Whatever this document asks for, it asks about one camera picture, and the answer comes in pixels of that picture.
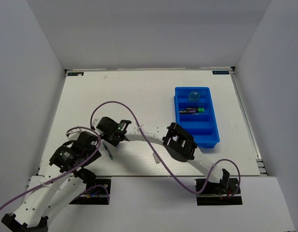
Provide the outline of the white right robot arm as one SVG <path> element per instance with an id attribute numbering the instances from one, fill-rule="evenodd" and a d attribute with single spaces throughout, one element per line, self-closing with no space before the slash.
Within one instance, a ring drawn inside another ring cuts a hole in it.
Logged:
<path id="1" fill-rule="evenodd" d="M 230 174 L 217 166 L 198 148 L 194 137 L 179 124 L 172 122 L 168 127 L 139 126 L 130 120 L 115 122 L 109 117 L 93 121 L 93 127 L 102 134 L 103 140 L 113 146 L 122 141 L 143 141 L 165 147 L 169 155 L 176 161 L 187 162 L 208 177 L 213 189 L 219 193 L 229 188 Z"/>

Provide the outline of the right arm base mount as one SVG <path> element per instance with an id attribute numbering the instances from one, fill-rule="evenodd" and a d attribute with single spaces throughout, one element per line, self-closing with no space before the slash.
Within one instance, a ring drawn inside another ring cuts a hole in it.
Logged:
<path id="1" fill-rule="evenodd" d="M 239 182 L 236 178 L 230 178 L 226 190 L 218 184 L 208 182 L 204 191 L 196 197 L 197 206 L 243 205 L 240 188 L 231 197 L 238 186 Z"/>

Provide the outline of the pen with green tip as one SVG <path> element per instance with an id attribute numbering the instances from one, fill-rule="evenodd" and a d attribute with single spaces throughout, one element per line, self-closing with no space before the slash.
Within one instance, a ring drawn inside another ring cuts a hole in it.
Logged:
<path id="1" fill-rule="evenodd" d="M 110 153 L 110 151 L 109 151 L 108 147 L 106 146 L 106 144 L 105 144 L 105 143 L 102 143 L 102 144 L 103 144 L 103 147 L 104 147 L 104 149 L 105 149 L 107 155 L 109 156 L 109 158 L 110 158 L 111 160 L 113 160 L 113 156 L 112 156 L 112 154 Z"/>

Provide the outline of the green highlighter marker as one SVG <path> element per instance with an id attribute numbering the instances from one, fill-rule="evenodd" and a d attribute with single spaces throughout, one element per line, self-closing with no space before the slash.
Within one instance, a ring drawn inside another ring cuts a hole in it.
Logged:
<path id="1" fill-rule="evenodd" d="M 186 108 L 186 110 L 193 112 L 193 113 L 204 113 L 205 109 L 200 107 L 200 108 Z"/>

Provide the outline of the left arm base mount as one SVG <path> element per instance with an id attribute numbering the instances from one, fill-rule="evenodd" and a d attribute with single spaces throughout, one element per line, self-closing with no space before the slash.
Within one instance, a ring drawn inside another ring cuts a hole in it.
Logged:
<path id="1" fill-rule="evenodd" d="M 96 178 L 86 185 L 85 192 L 70 202 L 70 205 L 109 205 L 111 182 L 109 178 Z"/>

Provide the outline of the blue tape roll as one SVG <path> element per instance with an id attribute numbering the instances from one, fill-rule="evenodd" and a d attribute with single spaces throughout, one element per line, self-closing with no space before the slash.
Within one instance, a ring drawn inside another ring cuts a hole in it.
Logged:
<path id="1" fill-rule="evenodd" d="M 198 102 L 200 100 L 200 93 L 198 91 L 191 91 L 188 94 L 188 100 L 190 102 Z"/>

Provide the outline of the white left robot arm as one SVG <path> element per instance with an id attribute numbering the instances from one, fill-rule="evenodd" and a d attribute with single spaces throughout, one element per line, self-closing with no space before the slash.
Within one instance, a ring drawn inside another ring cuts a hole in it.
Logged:
<path id="1" fill-rule="evenodd" d="M 27 198 L 2 223 L 13 232 L 46 232 L 50 221 L 82 192 L 96 188 L 96 175 L 86 168 L 101 157 L 100 135 L 79 130 L 49 160 L 39 185 L 26 191 Z"/>

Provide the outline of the purple highlighter marker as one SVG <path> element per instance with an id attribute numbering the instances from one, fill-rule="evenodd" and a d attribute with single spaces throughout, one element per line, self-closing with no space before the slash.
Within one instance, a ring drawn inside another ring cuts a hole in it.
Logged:
<path id="1" fill-rule="evenodd" d="M 181 115 L 188 115 L 188 114 L 195 114 L 196 110 L 193 109 L 186 109 L 186 110 L 180 110 L 179 114 Z"/>

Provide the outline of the grey white eraser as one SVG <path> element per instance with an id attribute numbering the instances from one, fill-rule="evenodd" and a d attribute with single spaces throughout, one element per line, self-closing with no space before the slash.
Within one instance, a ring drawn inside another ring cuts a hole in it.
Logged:
<path id="1" fill-rule="evenodd" d="M 154 158 L 156 164 L 159 164 L 159 163 L 160 163 L 160 160 L 159 160 L 159 158 L 156 156 L 155 153 L 153 153 L 153 158 Z"/>

